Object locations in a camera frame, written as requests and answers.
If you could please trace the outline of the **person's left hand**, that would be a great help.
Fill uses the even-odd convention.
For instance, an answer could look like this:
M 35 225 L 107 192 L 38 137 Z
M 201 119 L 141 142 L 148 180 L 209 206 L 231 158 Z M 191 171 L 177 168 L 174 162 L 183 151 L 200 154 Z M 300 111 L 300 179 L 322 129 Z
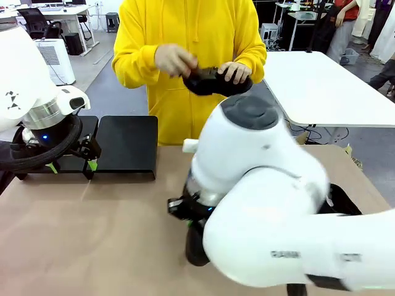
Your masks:
M 227 62 L 218 68 L 218 74 L 225 75 L 225 81 L 232 81 L 234 84 L 244 83 L 252 74 L 252 70 L 239 62 Z

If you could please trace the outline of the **person's right hand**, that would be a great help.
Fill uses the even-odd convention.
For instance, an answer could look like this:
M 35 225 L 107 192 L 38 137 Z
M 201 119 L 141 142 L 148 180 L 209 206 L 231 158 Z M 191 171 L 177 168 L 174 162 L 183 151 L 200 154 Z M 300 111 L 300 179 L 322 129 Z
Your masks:
M 160 45 L 156 49 L 154 63 L 157 69 L 171 77 L 189 77 L 198 67 L 198 60 L 177 44 Z

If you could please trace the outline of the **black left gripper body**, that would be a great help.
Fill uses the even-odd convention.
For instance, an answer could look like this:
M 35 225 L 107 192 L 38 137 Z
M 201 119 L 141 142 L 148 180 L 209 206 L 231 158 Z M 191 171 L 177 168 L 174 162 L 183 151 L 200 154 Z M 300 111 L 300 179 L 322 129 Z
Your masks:
M 72 130 L 72 121 L 69 118 L 63 119 L 58 124 L 45 129 L 33 129 L 33 134 L 29 140 L 29 145 L 33 147 L 42 147 L 43 149 L 53 149 L 58 146 L 69 147 L 69 139 Z

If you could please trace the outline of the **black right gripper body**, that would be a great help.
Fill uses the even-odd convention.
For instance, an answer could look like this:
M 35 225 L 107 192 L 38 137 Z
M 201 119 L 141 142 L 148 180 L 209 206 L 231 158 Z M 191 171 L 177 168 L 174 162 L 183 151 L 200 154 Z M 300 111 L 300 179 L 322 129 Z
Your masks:
M 191 192 L 188 190 L 187 185 L 184 185 L 180 205 L 185 213 L 185 218 L 192 221 L 208 219 L 216 208 L 213 205 L 203 204 L 201 192 Z

